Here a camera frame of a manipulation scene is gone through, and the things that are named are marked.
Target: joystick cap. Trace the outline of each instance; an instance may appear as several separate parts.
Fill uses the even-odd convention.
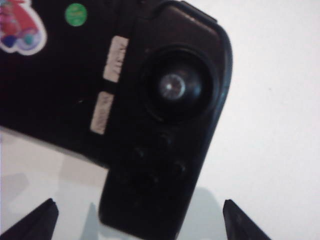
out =
[[[153,116],[163,121],[183,121],[213,101],[215,78],[194,52],[183,48],[167,50],[148,62],[143,91]]]

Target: controller button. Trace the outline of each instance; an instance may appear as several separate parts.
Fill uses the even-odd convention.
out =
[[[158,149],[164,150],[164,151],[168,150],[172,144],[172,138],[167,133],[161,133],[157,137],[156,144]]]
[[[158,181],[159,179],[150,173],[140,173],[132,177],[132,184],[140,194],[148,193]]]
[[[171,168],[171,174],[174,176],[174,177],[181,177],[184,173],[186,172],[186,166],[180,162],[180,161],[175,161],[173,163],[173,166]]]
[[[140,147],[135,147],[132,152],[132,160],[135,163],[142,163],[145,159],[146,153]]]

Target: controller body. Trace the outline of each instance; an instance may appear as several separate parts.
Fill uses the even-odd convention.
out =
[[[0,125],[109,168],[102,223],[174,240],[229,90],[228,36],[186,2],[77,2],[74,27],[70,0],[32,1],[45,46],[0,51]]]

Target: game controller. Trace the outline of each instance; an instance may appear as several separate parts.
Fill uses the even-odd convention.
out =
[[[229,90],[228,36],[186,2],[72,4],[34,0],[45,46],[0,52],[0,125],[109,168],[102,223],[174,240]]]

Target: black plastic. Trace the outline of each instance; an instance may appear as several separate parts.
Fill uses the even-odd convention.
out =
[[[50,198],[0,236],[0,240],[51,240],[59,211]]]
[[[117,162],[108,173],[99,216],[103,223],[142,239],[173,240],[183,223],[226,99],[231,48],[227,35],[213,19],[176,1],[165,2],[151,18],[139,18],[131,36],[123,81],[105,138],[112,147],[105,148],[103,154]],[[152,65],[164,46],[168,51],[179,46],[181,53],[184,49],[193,52],[205,63],[202,67],[211,73],[206,80],[214,86],[204,89],[210,97],[196,114],[181,114],[174,122],[170,121],[174,114],[168,116],[163,110],[159,114],[154,101],[148,104],[136,90],[145,79],[152,81],[142,66]],[[157,146],[155,140],[162,133],[171,136],[170,149]],[[146,149],[143,162],[130,158],[136,148]]]
[[[223,206],[228,240],[271,240],[232,200]]]

